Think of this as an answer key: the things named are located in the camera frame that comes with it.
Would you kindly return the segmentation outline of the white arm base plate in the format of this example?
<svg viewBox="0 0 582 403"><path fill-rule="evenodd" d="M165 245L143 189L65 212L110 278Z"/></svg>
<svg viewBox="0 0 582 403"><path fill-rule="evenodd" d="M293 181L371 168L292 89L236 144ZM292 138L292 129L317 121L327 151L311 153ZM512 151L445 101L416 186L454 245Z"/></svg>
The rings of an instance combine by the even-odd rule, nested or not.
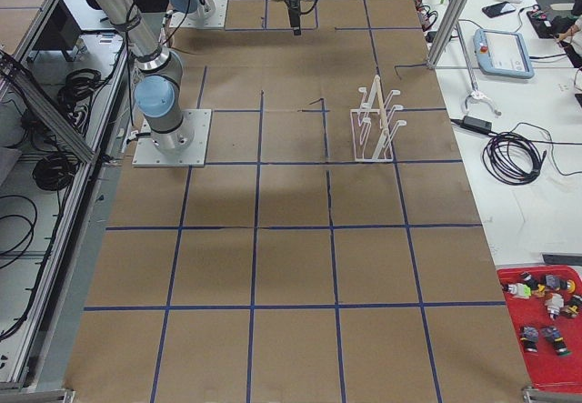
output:
<svg viewBox="0 0 582 403"><path fill-rule="evenodd" d="M173 14L170 27L222 29L226 22L228 0L169 0Z"/></svg>
<svg viewBox="0 0 582 403"><path fill-rule="evenodd" d="M144 119L136 142L133 166L137 167L204 167L211 127L211 109L184 109L182 125L173 133L152 132Z"/></svg>

